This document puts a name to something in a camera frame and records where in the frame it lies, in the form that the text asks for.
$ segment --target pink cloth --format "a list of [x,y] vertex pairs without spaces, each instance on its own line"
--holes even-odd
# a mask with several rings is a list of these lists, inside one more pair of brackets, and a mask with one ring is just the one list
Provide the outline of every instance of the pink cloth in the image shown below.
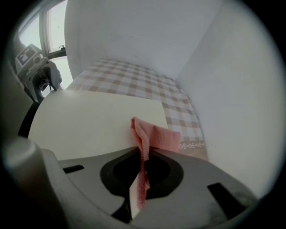
[[141,152],[141,165],[137,186],[137,206],[141,210],[146,201],[149,188],[144,162],[149,159],[149,148],[156,147],[178,152],[181,134],[159,126],[144,122],[137,117],[131,119],[131,130]]

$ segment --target decorative white border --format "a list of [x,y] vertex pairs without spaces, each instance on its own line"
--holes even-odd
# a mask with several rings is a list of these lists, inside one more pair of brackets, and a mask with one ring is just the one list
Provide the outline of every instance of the decorative white border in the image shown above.
[[190,144],[180,144],[179,148],[180,149],[187,149],[187,148],[197,148],[197,147],[203,147],[205,146],[204,142],[199,142],[199,143],[190,143]]

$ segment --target checkered tablecloth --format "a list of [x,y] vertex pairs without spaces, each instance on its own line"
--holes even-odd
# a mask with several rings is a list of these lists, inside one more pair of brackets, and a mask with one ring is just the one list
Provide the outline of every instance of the checkered tablecloth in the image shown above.
[[174,80],[135,64],[101,59],[83,71],[69,90],[122,94],[162,102],[168,128],[181,133],[180,153],[207,159],[202,131],[186,93]]

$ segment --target window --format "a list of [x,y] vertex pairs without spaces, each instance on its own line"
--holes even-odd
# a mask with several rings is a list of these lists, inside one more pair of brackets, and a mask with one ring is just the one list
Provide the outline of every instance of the window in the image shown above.
[[[34,44],[40,48],[44,56],[53,61],[62,76],[62,89],[66,89],[73,81],[67,62],[64,39],[64,19],[67,0],[54,0],[42,6],[33,19],[23,26],[20,32],[21,42],[28,46]],[[47,87],[42,95],[50,92]]]

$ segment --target white tabletop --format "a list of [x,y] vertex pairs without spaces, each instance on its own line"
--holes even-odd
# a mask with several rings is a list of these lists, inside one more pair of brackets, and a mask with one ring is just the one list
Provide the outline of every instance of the white tabletop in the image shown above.
[[41,103],[29,139],[58,160],[91,157],[136,146],[130,120],[168,128],[161,102],[89,91],[58,90]]

